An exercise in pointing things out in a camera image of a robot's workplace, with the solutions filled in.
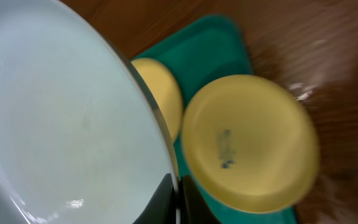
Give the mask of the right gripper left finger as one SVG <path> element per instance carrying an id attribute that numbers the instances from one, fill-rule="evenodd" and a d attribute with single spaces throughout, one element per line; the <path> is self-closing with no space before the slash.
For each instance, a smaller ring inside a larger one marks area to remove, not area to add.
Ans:
<path id="1" fill-rule="evenodd" d="M 176 224 L 172 177 L 166 174 L 134 224 Z"/>

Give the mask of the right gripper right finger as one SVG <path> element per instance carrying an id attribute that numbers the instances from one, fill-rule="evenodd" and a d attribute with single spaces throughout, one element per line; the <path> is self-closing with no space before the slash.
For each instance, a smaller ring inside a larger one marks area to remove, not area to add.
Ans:
<path id="1" fill-rule="evenodd" d="M 221 224 L 189 175 L 181 178 L 179 187 L 182 224 Z"/>

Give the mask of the white plate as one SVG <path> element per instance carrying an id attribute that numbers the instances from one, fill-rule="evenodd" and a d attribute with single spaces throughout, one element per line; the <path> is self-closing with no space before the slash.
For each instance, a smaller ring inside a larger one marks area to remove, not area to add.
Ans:
<path id="1" fill-rule="evenodd" d="M 0 1 L 0 223 L 134 223 L 171 137 L 130 61 L 61 1 Z"/>

